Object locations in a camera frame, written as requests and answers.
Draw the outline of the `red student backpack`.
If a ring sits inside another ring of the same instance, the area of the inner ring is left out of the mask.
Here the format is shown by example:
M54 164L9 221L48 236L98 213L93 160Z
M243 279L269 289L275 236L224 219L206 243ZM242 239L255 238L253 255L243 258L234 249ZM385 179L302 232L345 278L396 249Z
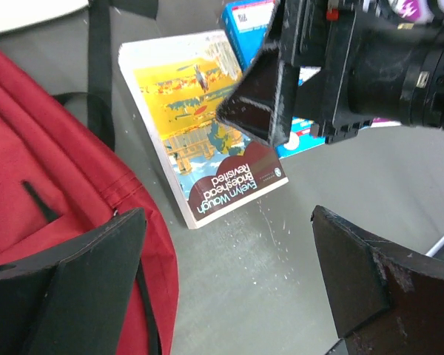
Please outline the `red student backpack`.
M167 224L115 154L110 9L153 18L156 1L92 1L87 122L66 110L78 92L48 94L0 50L0 265L143 209L144 241L115 354L169 354L178 263Z

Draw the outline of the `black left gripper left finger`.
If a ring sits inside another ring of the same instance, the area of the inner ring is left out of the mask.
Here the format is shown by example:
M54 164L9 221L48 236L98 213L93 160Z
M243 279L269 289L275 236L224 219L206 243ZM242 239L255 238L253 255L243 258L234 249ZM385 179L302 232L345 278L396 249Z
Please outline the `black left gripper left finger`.
M145 228L133 209L0 265L0 354L115 354Z

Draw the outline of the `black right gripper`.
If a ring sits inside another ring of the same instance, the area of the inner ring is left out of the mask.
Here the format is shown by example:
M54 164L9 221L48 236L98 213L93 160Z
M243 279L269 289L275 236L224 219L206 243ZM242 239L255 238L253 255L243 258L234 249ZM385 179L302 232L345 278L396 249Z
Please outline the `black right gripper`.
M279 1L273 40L262 44L242 79L216 109L219 122L267 146L289 140L292 117L314 122L333 144L371 123L347 109L347 64L359 1Z

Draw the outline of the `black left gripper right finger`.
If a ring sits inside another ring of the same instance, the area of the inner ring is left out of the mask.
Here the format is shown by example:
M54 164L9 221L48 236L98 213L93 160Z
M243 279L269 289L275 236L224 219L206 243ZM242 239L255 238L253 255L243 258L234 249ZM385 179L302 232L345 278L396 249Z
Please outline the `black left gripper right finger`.
M444 354L444 239L427 255L323 206L311 222L338 336L329 354Z

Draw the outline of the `yellow Brideshead Revisited book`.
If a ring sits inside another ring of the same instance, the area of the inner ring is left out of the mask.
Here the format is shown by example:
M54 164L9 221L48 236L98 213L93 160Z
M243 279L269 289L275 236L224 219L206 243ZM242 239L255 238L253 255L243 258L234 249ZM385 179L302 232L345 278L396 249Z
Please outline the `yellow Brideshead Revisited book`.
M127 42L118 64L190 229L287 182L274 149L216 118L241 78L224 31Z

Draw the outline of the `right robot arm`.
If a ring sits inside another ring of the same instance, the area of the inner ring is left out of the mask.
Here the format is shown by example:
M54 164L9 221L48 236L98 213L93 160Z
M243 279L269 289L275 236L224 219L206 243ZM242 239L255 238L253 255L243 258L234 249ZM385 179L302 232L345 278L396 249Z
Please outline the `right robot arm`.
M412 22L388 1L277 1L263 43L217 119L268 146L292 119L327 144L375 118L444 130L444 1Z

